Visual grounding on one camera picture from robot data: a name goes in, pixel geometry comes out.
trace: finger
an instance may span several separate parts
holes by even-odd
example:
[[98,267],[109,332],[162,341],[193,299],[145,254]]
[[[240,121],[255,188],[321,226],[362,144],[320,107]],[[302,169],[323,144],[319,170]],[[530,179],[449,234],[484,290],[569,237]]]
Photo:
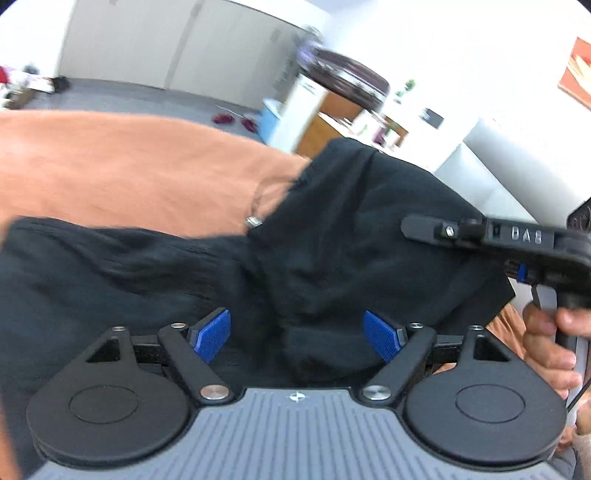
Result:
[[525,357],[525,363],[558,392],[578,387],[583,382],[581,375],[577,372],[542,367],[530,356]]
[[556,323],[558,328],[567,335],[591,336],[591,310],[558,309]]
[[589,403],[577,405],[577,433],[579,435],[591,433],[591,407]]
[[523,309],[523,321],[527,331],[534,335],[551,336],[556,333],[556,321],[533,302],[528,303]]
[[532,335],[527,331],[522,341],[528,356],[544,368],[572,370],[577,362],[573,352],[556,345],[551,337]]

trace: blue clip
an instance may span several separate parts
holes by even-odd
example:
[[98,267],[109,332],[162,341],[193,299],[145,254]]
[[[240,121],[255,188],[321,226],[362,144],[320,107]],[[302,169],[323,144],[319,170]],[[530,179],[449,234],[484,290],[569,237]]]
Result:
[[224,343],[230,337],[230,326],[232,318],[230,311],[224,310],[215,317],[205,317],[191,329],[197,333],[197,338],[194,339],[195,352],[201,359],[210,364],[218,352],[222,349]]
[[369,311],[363,314],[363,334],[386,363],[402,349],[398,331]]
[[521,264],[519,266],[519,270],[517,271],[517,279],[516,279],[519,283],[525,283],[525,281],[527,280],[527,265],[526,264]]

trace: silver bolt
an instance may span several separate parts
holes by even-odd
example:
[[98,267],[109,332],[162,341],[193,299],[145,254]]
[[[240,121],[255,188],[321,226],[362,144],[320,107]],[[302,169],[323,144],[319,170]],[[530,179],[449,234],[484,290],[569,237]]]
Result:
[[201,389],[201,396],[208,400],[223,400],[230,391],[224,385],[206,385]]
[[362,391],[365,398],[372,401],[387,400],[392,396],[392,390],[383,385],[370,385]]

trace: wall picture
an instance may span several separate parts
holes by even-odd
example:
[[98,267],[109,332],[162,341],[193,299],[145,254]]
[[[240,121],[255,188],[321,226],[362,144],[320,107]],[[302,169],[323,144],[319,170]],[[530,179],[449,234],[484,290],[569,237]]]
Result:
[[591,110],[591,44],[577,38],[558,88]]

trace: ribbed gray surface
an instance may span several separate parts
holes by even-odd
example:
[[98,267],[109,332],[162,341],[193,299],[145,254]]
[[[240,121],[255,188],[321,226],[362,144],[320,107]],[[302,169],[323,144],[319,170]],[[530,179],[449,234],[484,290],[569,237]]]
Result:
[[250,389],[204,409],[172,448],[134,466],[77,471],[46,464],[33,480],[558,480],[543,463],[517,472],[468,471],[431,457],[396,416],[346,390]]

